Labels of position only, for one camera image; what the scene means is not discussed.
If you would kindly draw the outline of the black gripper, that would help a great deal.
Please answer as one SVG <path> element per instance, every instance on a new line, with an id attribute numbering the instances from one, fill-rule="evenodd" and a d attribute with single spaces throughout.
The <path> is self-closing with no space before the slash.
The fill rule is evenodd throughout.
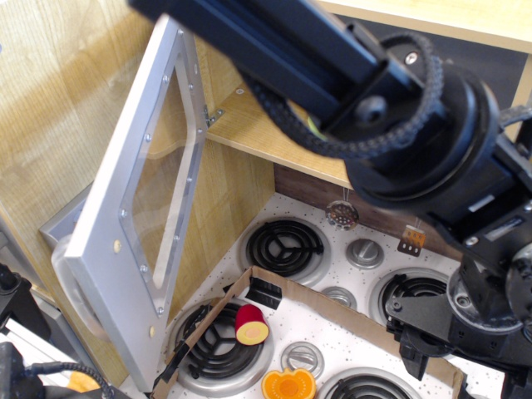
<path id="1" fill-rule="evenodd" d="M 531 396 L 531 260 L 500 276 L 463 259 L 446 293 L 387 301 L 386 329 L 406 371 L 421 380 L 430 357 L 454 355 L 503 372 L 503 398 Z"/>

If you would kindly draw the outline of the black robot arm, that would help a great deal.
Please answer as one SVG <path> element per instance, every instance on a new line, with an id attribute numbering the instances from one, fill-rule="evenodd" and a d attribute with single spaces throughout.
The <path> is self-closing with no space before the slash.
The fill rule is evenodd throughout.
<path id="1" fill-rule="evenodd" d="M 377 40 L 311 1 L 134 1 L 227 56 L 291 140 L 345 162 L 369 204 L 413 214 L 462 253 L 444 294 L 387 301 L 407 371 L 454 354 L 531 395 L 531 111 L 501 111 L 414 32 Z"/>

